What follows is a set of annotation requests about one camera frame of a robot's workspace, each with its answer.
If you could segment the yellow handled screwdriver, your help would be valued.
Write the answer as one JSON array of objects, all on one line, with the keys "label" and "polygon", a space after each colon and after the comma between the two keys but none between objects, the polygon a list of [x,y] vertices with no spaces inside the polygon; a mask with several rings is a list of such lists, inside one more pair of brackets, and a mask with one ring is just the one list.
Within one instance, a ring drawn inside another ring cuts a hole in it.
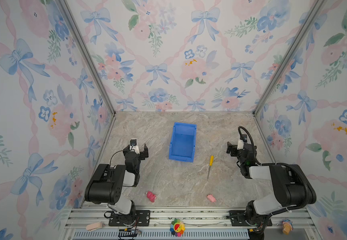
[{"label": "yellow handled screwdriver", "polygon": [[209,162],[209,168],[208,168],[207,180],[208,180],[208,179],[209,179],[209,177],[210,177],[211,167],[212,167],[213,163],[214,163],[214,156],[211,156],[211,157],[210,157],[210,162]]}]

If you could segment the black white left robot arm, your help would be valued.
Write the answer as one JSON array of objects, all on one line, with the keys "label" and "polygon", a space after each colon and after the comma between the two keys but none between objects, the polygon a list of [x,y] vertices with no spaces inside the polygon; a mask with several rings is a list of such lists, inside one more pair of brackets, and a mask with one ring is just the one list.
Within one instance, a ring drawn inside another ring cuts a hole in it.
[{"label": "black white left robot arm", "polygon": [[99,164],[84,192],[84,200],[97,205],[106,204],[110,209],[108,225],[136,226],[142,221],[137,215],[132,200],[121,195],[123,187],[136,187],[140,179],[140,164],[148,158],[148,147],[138,149],[135,140],[121,151],[124,155],[124,164],[111,166]]}]

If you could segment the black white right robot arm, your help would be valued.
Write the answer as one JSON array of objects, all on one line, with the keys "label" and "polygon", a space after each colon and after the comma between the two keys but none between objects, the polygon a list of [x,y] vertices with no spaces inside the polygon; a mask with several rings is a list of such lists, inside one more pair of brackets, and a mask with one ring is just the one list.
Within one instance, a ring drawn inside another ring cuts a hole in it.
[{"label": "black white right robot arm", "polygon": [[256,146],[240,142],[227,143],[227,154],[237,158],[243,177],[249,180],[271,181],[273,192],[248,202],[244,211],[229,211],[227,219],[233,226],[251,226],[262,232],[271,225],[271,217],[314,204],[317,196],[299,165],[284,163],[259,164]]}]

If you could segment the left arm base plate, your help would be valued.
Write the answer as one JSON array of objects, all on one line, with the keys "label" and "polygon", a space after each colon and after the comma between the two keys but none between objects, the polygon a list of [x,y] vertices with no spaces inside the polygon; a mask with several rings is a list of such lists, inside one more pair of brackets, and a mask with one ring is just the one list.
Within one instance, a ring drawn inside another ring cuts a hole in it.
[{"label": "left arm base plate", "polygon": [[111,213],[108,218],[110,227],[148,227],[150,222],[149,210],[135,210],[128,215]]}]

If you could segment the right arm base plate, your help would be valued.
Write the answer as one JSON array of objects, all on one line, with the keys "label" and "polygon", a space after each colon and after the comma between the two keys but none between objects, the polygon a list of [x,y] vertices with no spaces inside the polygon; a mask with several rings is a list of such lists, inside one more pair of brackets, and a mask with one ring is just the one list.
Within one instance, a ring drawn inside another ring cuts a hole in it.
[{"label": "right arm base plate", "polygon": [[231,221],[233,227],[253,227],[257,228],[262,226],[266,216],[257,215],[256,213],[246,213],[241,210],[231,210],[226,216]]}]

